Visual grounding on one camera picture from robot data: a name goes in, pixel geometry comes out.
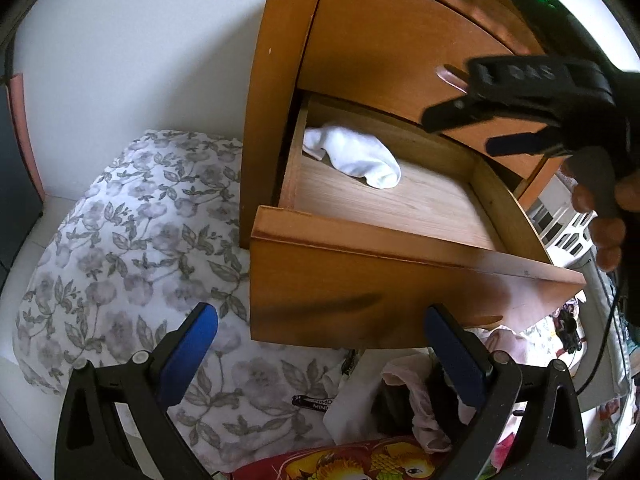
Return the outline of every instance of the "white tile floor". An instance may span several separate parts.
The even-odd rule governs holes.
[[[31,275],[73,205],[72,200],[46,197],[43,215],[20,248],[0,294],[0,419],[42,480],[53,479],[54,446],[62,399],[44,394],[26,383],[12,348],[12,329]]]

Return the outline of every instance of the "human hand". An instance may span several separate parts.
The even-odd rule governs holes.
[[[573,177],[566,162],[561,171]],[[627,211],[640,212],[640,170],[622,179],[616,184],[616,202]],[[595,209],[595,199],[591,191],[577,184],[571,197],[571,203],[578,213],[588,213]],[[598,248],[596,263],[605,272],[614,270],[622,260],[620,245],[625,239],[626,227],[620,218],[594,218],[589,224],[594,245]]]

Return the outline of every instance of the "drawer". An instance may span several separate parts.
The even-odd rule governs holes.
[[[470,57],[510,54],[493,36],[435,0],[320,0],[298,87],[363,104],[419,123],[430,105],[460,91],[436,72]],[[477,152],[492,136],[536,131],[541,124],[496,119],[446,134]],[[496,160],[521,177],[540,156]]]
[[[373,189],[303,154],[305,127],[329,121],[377,136],[401,166],[398,186]],[[584,285],[580,273],[550,264],[479,155],[353,104],[305,101],[278,206],[261,206],[252,231],[256,340],[421,347],[431,303],[444,303],[463,326],[523,330]]]

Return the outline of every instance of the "bed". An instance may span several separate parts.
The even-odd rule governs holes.
[[[241,150],[238,140],[171,130],[132,142],[60,225],[15,319],[24,377],[63,396],[78,360],[123,363],[152,350],[199,301],[215,306],[218,334],[170,410],[210,472],[331,444],[322,413],[291,399],[333,397],[346,356],[250,339]]]

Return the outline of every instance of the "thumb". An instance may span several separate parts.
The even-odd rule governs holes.
[[[616,201],[622,209],[640,211],[640,170],[616,184]]]

